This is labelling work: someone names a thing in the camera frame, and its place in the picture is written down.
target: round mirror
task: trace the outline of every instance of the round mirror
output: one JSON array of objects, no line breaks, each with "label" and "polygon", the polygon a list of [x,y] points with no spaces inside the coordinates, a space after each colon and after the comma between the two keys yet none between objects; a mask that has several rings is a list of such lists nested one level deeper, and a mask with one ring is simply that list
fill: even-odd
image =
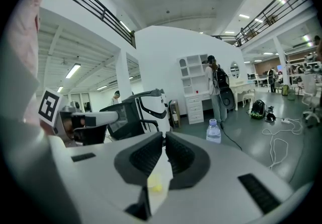
[{"label": "round mirror", "polygon": [[233,61],[230,65],[230,72],[231,75],[236,79],[239,77],[239,67],[235,61]]}]

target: white cable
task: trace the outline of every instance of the white cable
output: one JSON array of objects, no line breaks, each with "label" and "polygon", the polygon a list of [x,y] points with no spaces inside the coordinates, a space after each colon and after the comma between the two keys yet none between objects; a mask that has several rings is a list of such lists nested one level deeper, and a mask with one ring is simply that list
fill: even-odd
[{"label": "white cable", "polygon": [[[290,121],[290,120],[291,120],[291,121],[294,121],[294,122],[299,123],[299,124],[300,124],[300,128],[299,128],[298,130],[295,130],[295,128],[296,128],[295,124],[294,124],[294,123],[292,123],[292,122],[290,122],[290,124],[292,124],[292,125],[293,125],[293,128],[292,128],[292,129],[289,129],[289,130],[279,130],[279,131],[277,131],[276,133],[272,133],[269,129],[265,128],[265,129],[262,131],[262,134],[263,134],[263,135],[271,135],[271,136],[272,136],[272,137],[271,137],[271,141],[270,141],[270,155],[271,155],[271,160],[272,160],[272,164],[269,166],[269,169],[270,169],[270,170],[273,168],[273,166],[275,166],[275,165],[277,165],[277,164],[282,163],[282,162],[283,162],[283,160],[285,160],[285,159],[286,159],[286,157],[287,157],[287,153],[288,153],[288,143],[287,143],[286,141],[284,141],[284,140],[280,139],[280,138],[276,138],[276,139],[274,139],[274,141],[273,141],[273,137],[274,137],[275,135],[277,135],[279,132],[292,132],[293,134],[296,134],[296,135],[299,135],[299,134],[301,134],[301,133],[302,133],[303,126],[302,126],[302,124],[301,124],[301,122],[300,122],[300,119],[290,119],[290,118],[285,118],[285,120],[288,120],[288,121]],[[283,157],[283,159],[281,159],[279,162],[276,162],[276,153],[275,153],[275,141],[276,141],[276,140],[279,140],[279,141],[282,141],[282,142],[286,143],[286,154],[285,154],[285,156]],[[274,152],[274,158],[273,158],[273,155],[272,155],[272,141],[273,141],[273,152]]]}]

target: backpack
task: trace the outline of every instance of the backpack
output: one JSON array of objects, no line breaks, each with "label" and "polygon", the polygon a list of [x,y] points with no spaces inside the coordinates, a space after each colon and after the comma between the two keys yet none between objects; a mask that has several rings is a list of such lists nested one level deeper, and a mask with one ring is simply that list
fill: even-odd
[{"label": "backpack", "polygon": [[282,86],[282,95],[284,95],[284,96],[288,95],[288,85]]},{"label": "backpack", "polygon": [[274,83],[274,73],[272,70],[268,71],[268,84],[272,85]]}]

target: green bag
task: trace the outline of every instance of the green bag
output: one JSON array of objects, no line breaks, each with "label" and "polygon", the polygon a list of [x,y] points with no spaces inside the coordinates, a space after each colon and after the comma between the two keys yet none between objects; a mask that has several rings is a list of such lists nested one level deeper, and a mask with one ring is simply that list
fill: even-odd
[{"label": "green bag", "polygon": [[283,96],[288,95],[288,85],[283,85],[283,87],[282,87],[282,95]]}]

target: cable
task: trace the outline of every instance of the cable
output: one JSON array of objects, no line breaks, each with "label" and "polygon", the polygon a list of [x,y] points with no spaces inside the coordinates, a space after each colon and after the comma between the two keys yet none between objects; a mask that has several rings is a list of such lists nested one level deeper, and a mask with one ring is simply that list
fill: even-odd
[{"label": "cable", "polygon": [[236,144],[236,145],[239,147],[239,149],[240,149],[241,151],[243,151],[243,149],[239,146],[239,144],[238,144],[237,142],[235,142],[234,140],[232,140],[232,139],[231,139],[231,138],[226,134],[225,130],[223,129],[223,124],[222,124],[222,123],[220,123],[220,127],[221,127],[221,129],[222,129],[223,133],[228,137],[228,139],[229,139],[229,140],[231,140],[234,144]]},{"label": "cable", "polygon": [[[271,135],[271,136],[272,136],[272,137],[271,137],[271,141],[270,141],[270,155],[271,155],[271,160],[272,160],[272,164],[269,166],[269,169],[270,169],[270,170],[271,170],[275,165],[282,163],[282,162],[283,162],[283,160],[285,160],[285,159],[286,159],[287,154],[288,154],[288,143],[287,143],[286,141],[284,141],[284,140],[280,139],[280,138],[276,138],[276,139],[274,139],[274,140],[273,140],[273,137],[274,137],[275,135],[277,135],[279,132],[290,132],[290,131],[291,131],[293,134],[296,134],[296,135],[300,135],[300,134],[302,133],[303,126],[302,126],[302,124],[301,124],[301,122],[300,122],[300,119],[290,119],[290,118],[285,118],[285,120],[288,120],[288,121],[289,121],[289,123],[293,125],[293,128],[292,128],[292,129],[289,129],[289,130],[279,130],[279,131],[277,131],[276,133],[272,133],[272,132],[271,132],[269,129],[267,129],[267,128],[263,129],[263,131],[262,131],[262,134],[263,134],[263,135]],[[299,123],[299,124],[300,124],[300,128],[299,128],[298,130],[295,130],[296,126],[295,126],[295,124],[294,124],[294,123],[290,122],[290,120],[291,120],[291,121],[294,121],[294,122]],[[286,154],[285,154],[285,156],[283,157],[283,159],[281,159],[279,162],[276,162],[276,153],[275,153],[275,141],[277,141],[277,140],[279,140],[279,141],[282,141],[282,142],[286,143]],[[273,155],[272,155],[272,141],[273,141],[273,152],[274,152],[274,158],[273,158]]]}]

